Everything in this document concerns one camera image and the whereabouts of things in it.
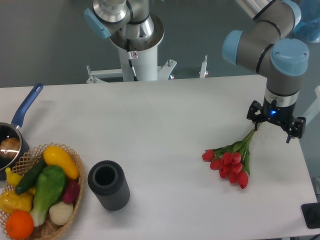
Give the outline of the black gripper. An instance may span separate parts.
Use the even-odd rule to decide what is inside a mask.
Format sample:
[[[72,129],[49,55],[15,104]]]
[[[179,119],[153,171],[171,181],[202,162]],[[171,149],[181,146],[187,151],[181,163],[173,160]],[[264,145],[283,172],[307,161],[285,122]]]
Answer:
[[[303,116],[294,117],[293,110],[295,103],[280,107],[277,106],[277,101],[272,100],[269,103],[266,99],[261,105],[254,100],[247,112],[246,118],[254,123],[254,129],[259,128],[260,123],[268,122],[270,124],[279,126],[287,134],[286,143],[288,144],[292,138],[301,139],[306,128],[306,118]]]

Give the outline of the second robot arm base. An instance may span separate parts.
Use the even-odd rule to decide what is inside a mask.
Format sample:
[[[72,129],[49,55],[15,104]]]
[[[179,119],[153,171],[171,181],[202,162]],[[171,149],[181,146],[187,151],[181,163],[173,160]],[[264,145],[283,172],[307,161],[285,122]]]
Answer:
[[[102,39],[122,31],[124,37],[150,36],[154,24],[148,0],[94,0],[84,19],[91,30]]]

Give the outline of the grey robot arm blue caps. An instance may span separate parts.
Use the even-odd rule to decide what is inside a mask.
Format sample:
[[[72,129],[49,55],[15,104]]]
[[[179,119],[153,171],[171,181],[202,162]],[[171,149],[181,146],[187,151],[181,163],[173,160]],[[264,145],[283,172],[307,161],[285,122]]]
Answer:
[[[247,119],[255,126],[269,122],[287,134],[286,142],[303,136],[306,118],[293,111],[308,67],[309,48],[287,36],[301,20],[300,7],[291,0],[239,0],[252,18],[251,31],[233,30],[222,45],[228,62],[266,78],[263,103],[252,102]]]

